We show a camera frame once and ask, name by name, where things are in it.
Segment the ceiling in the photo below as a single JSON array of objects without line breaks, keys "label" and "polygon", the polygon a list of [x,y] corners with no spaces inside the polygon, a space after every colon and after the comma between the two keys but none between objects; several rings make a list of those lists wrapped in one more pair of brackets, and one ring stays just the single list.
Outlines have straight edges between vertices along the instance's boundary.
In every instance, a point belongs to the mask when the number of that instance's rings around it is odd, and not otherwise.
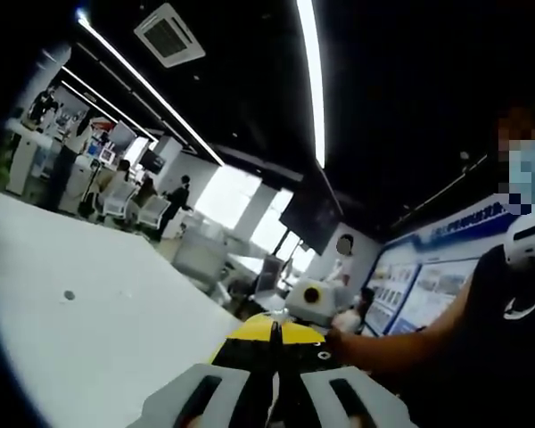
[{"label": "ceiling", "polygon": [[[293,189],[293,174],[269,171],[265,162],[299,174],[314,162],[308,64],[295,2],[170,3],[206,52],[170,69],[133,33],[162,1],[116,7],[96,0],[87,11],[92,26],[224,161]],[[491,194],[493,162],[482,159],[497,146],[495,118],[508,97],[499,89],[510,85],[523,57],[531,60],[515,32],[503,22],[496,27],[495,16],[481,10],[393,9],[356,0],[314,0],[314,7],[323,68],[325,173],[346,221],[385,240]],[[170,134],[92,55],[101,60],[196,155],[213,161],[78,25],[75,38],[79,45],[68,68],[143,127]],[[516,46],[523,47],[519,56],[508,54]],[[413,212],[464,171],[456,185]]]}]

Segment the linear ceiling light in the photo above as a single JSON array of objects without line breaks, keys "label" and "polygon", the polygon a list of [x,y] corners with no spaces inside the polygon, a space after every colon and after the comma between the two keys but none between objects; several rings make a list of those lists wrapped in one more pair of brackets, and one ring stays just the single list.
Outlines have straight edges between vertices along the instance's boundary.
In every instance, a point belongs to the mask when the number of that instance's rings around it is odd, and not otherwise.
[{"label": "linear ceiling light", "polygon": [[86,103],[88,103],[89,105],[95,107],[98,111],[100,111],[102,114],[104,114],[107,119],[109,120],[112,120],[113,122],[115,123],[118,123],[119,121],[116,120],[115,118],[113,118],[107,111],[105,111],[104,109],[102,109],[101,107],[99,107],[97,104],[91,102],[91,100],[88,100],[86,96],[80,94],[74,87],[70,86],[70,84],[68,82],[66,82],[65,80],[62,80],[62,85],[64,85],[65,87],[67,87],[71,92],[73,92],[75,95],[77,95],[79,98],[81,98],[83,101],[85,101]]},{"label": "linear ceiling light", "polygon": [[91,92],[93,92],[95,95],[97,95],[98,98],[105,101],[107,105],[109,105],[113,110],[115,110],[117,113],[119,113],[121,116],[123,116],[125,119],[127,119],[129,122],[133,124],[133,126],[137,127],[139,131],[141,131],[143,134],[148,136],[153,142],[157,143],[159,140],[156,139],[154,136],[149,133],[146,129],[141,127],[138,123],[136,123],[134,120],[132,120],[127,114],[125,114],[123,111],[119,110],[115,104],[111,103],[107,98],[105,98],[103,95],[99,94],[97,91],[95,91],[90,85],[88,85],[86,82],[84,82],[81,78],[79,78],[73,71],[68,69],[67,67],[62,67],[62,70],[68,73],[70,76],[72,76],[74,79],[77,80],[81,85],[85,86],[87,89],[89,89]]},{"label": "linear ceiling light", "polygon": [[323,110],[323,74],[317,39],[317,25],[311,0],[297,0],[300,13],[303,40],[307,51],[311,103],[313,104],[313,128],[315,130],[315,157],[321,168],[325,168],[325,115]]},{"label": "linear ceiling light", "polygon": [[220,159],[216,152],[214,152],[211,147],[204,142],[204,140],[196,133],[196,131],[194,131],[194,129],[186,122],[186,120],[184,120],[184,118],[172,108],[167,100],[165,100],[162,95],[159,94],[154,87],[152,87],[148,80],[144,78],[141,73],[139,73],[131,64],[129,64],[123,55],[121,55],[117,49],[115,49],[107,40],[105,40],[101,34],[91,27],[91,24],[87,20],[87,17],[83,11],[78,10],[77,15],[79,25],[87,30],[87,32],[95,37],[105,47],[105,49],[107,49],[115,58],[117,58],[117,60],[123,64],[123,66],[152,94],[152,96],[154,96],[159,103],[161,103],[162,106],[167,109],[183,127],[185,127],[185,129],[190,133],[191,136],[194,137],[198,144],[201,145],[202,148],[208,152],[208,154],[212,156],[212,158],[214,158],[214,160],[220,166],[224,166],[224,162]]}]

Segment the ceiling air conditioner vent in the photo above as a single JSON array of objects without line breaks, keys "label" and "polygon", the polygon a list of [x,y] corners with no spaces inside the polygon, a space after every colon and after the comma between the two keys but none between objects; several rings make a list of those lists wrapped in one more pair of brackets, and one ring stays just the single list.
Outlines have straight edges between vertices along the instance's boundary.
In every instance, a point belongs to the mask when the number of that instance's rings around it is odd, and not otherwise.
[{"label": "ceiling air conditioner vent", "polygon": [[151,13],[135,34],[165,67],[202,58],[206,53],[178,13],[168,3]]}]

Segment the poster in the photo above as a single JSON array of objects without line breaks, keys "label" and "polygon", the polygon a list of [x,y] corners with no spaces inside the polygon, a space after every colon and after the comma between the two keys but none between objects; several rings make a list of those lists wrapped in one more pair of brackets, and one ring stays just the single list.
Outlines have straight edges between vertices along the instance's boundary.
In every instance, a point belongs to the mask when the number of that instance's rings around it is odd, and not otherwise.
[{"label": "poster", "polygon": [[475,259],[424,265],[389,333],[411,333],[430,325],[462,290],[477,262]]},{"label": "poster", "polygon": [[374,286],[374,302],[365,321],[378,334],[383,334],[398,313],[418,269],[417,264],[392,265],[383,269],[385,275],[381,282],[378,279],[373,284],[369,282],[369,286]]}]

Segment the face mask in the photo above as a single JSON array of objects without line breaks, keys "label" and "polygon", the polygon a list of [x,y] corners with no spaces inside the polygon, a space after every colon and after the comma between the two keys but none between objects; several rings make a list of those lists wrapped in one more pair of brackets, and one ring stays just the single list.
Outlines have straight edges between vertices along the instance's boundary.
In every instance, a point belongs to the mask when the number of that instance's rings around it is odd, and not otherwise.
[{"label": "face mask", "polygon": [[509,189],[504,207],[511,213],[529,214],[535,208],[535,140],[522,140],[509,151]]}]

